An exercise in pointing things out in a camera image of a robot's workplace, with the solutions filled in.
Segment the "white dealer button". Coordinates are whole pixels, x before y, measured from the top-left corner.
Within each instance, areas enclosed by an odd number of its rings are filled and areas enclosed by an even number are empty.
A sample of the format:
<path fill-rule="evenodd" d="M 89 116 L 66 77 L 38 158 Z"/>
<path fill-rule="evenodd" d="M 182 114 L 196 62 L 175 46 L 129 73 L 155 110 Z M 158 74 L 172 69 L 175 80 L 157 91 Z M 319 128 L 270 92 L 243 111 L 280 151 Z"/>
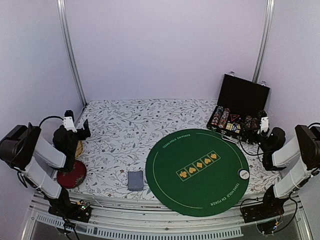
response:
<path fill-rule="evenodd" d="M 248 180 L 250 178 L 249 171 L 243 168 L 238 170 L 238 175 L 242 180 Z"/>

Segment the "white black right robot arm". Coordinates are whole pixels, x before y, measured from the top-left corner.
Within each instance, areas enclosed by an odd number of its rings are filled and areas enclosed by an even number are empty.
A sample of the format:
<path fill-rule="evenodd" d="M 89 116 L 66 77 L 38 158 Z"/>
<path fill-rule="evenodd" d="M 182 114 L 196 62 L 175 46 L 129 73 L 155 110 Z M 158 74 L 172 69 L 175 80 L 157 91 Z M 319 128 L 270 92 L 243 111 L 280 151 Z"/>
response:
<path fill-rule="evenodd" d="M 265 114 L 260 118 L 259 127 L 244 127 L 244 132 L 254 132 L 258 150 L 255 156 L 262 157 L 262 166 L 267 171 L 282 171 L 293 160 L 294 166 L 277 183 L 271 185 L 256 205 L 241 207 L 245 223 L 260 221 L 284 214 L 284 204 L 292 194 L 301 189 L 310 178 L 320 172 L 320 124 L 298 124 L 289 141 L 280 127 L 269 129 Z"/>

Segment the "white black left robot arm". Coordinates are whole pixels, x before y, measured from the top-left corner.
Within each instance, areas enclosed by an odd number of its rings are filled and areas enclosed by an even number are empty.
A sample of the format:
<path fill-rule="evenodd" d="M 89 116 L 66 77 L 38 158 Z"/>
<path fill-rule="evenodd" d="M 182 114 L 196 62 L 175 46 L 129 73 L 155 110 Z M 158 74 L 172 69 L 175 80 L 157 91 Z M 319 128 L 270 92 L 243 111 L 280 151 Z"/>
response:
<path fill-rule="evenodd" d="M 52 143 L 42 136 L 40 126 L 16 125 L 0 141 L 0 159 L 17 171 L 23 184 L 29 183 L 44 195 L 50 203 L 50 214 L 87 223 L 92 212 L 89 204 L 84 200 L 72 203 L 68 187 L 53 180 L 37 161 L 42 160 L 60 173 L 74 170 L 79 141 L 91 136 L 89 122 L 86 120 L 82 128 L 75 128 L 71 116 L 65 116 L 62 121 Z"/>

